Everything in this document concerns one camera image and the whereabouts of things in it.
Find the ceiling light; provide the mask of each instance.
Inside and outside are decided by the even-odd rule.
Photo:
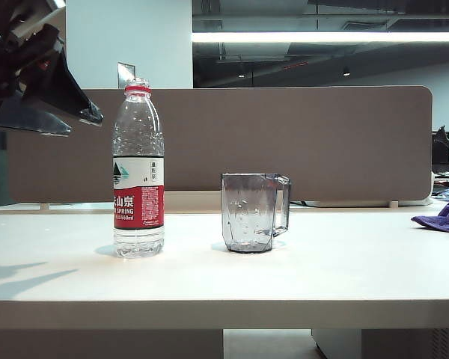
[[[243,64],[243,62],[239,63],[239,70],[238,70],[238,77],[240,79],[244,79],[246,76],[246,70],[245,70],[245,65]]]
[[[194,43],[449,43],[449,32],[193,32]]]
[[[65,1],[64,0],[53,0],[55,5],[58,9],[65,7]]]

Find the white table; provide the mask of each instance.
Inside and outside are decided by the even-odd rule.
[[[156,257],[112,253],[112,214],[0,211],[0,329],[449,328],[449,233],[399,209],[294,209],[264,254],[219,214],[166,215]]]

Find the plastic water bottle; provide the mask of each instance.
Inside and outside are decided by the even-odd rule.
[[[114,246],[119,257],[149,257],[163,247],[164,155],[147,80],[125,87],[113,135]]]

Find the floor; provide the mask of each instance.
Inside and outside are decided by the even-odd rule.
[[[310,329],[227,329],[224,359],[323,359]]]

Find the bottle label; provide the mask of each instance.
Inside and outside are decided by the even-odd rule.
[[[120,230],[161,227],[164,222],[164,183],[162,157],[115,156],[114,227]]]

